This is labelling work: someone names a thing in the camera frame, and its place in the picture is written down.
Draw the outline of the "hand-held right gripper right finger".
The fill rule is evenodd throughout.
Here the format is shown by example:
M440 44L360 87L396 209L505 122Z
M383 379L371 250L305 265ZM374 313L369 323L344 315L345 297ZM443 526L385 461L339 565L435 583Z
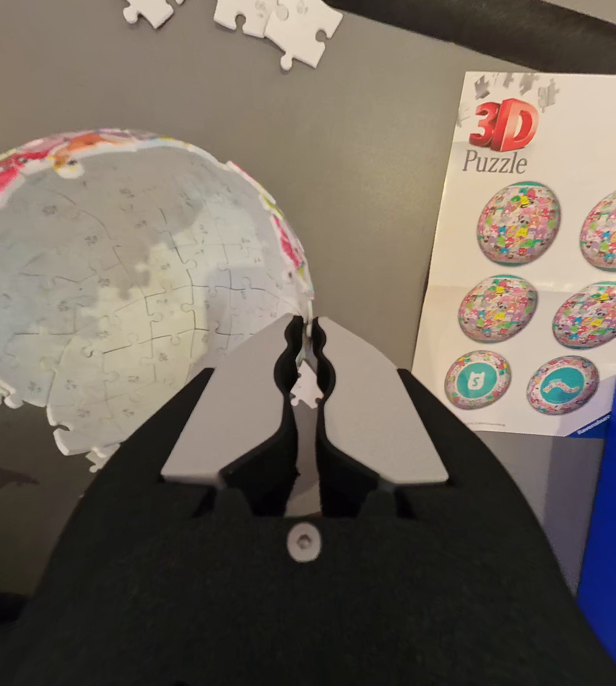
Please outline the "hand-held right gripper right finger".
M357 515L374 491L449 480L403 383L383 353L327 317L312 323L321 391L315 459L323 515Z

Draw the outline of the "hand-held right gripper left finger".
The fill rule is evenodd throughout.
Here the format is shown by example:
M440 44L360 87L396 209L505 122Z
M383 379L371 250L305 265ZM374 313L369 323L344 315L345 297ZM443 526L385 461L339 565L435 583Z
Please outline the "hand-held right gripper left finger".
M234 490L255 515L285 515L298 477L291 406L304 320L283 315L228 353L161 469L167 485Z

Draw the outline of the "colourful puzzle ball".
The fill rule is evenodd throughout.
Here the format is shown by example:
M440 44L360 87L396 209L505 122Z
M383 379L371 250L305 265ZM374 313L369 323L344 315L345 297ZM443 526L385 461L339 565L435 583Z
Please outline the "colourful puzzle ball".
M91 471L314 297L276 200L191 143L98 128L0 154L0 405L43 408Z

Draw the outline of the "puzzle instruction leaflet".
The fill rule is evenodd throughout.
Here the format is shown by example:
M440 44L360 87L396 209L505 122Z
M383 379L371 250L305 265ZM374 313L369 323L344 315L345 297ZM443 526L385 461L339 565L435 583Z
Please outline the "puzzle instruction leaflet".
M604 437L616 75L466 73L412 371L476 432Z

